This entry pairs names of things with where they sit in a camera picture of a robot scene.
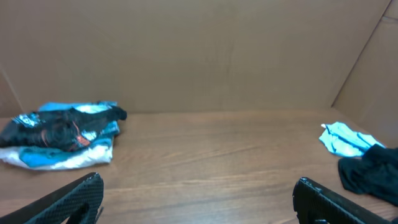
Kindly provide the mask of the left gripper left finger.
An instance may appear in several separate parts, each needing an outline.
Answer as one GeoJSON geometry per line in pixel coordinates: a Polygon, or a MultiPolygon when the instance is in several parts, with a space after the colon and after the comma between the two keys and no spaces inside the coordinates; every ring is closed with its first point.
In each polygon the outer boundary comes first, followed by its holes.
{"type": "Polygon", "coordinates": [[[103,179],[92,172],[1,217],[1,224],[95,224],[103,197],[103,179]]]}

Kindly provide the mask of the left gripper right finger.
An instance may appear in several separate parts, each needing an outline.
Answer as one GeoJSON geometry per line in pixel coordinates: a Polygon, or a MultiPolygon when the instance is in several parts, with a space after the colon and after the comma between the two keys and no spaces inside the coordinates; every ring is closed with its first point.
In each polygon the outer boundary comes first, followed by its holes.
{"type": "Polygon", "coordinates": [[[309,179],[295,184],[293,208],[300,224],[394,224],[309,179]]]}

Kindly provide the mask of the black orange-patterned cycling jersey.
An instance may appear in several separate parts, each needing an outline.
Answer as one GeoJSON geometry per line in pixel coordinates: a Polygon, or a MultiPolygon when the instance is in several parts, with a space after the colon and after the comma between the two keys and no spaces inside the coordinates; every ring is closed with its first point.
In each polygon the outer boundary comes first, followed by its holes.
{"type": "Polygon", "coordinates": [[[109,124],[126,118],[126,111],[117,106],[99,113],[71,108],[20,114],[1,132],[1,147],[36,146],[77,151],[108,135],[109,124]]]}

